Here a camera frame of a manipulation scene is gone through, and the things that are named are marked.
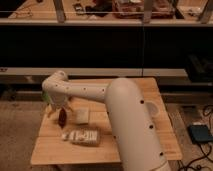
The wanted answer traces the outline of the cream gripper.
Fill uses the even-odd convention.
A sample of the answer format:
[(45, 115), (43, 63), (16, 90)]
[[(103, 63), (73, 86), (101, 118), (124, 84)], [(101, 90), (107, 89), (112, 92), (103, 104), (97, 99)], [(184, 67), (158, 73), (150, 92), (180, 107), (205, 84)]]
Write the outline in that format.
[(47, 117), (49, 118), (52, 114), (55, 113), (56, 109), (58, 108), (64, 108), (67, 111), (67, 114), (69, 117), (73, 116), (73, 110), (72, 108), (69, 108), (68, 105), (68, 98), (66, 96), (52, 96), (51, 97), (51, 110), (47, 114)]

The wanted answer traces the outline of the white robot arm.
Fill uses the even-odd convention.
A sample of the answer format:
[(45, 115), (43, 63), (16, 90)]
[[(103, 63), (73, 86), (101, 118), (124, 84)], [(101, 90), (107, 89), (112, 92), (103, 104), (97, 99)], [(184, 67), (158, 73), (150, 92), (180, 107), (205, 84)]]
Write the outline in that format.
[(142, 91), (131, 79), (75, 83), (64, 71), (56, 71), (42, 82), (42, 89), (54, 107), (62, 107), (69, 97), (105, 104), (123, 171), (171, 171)]

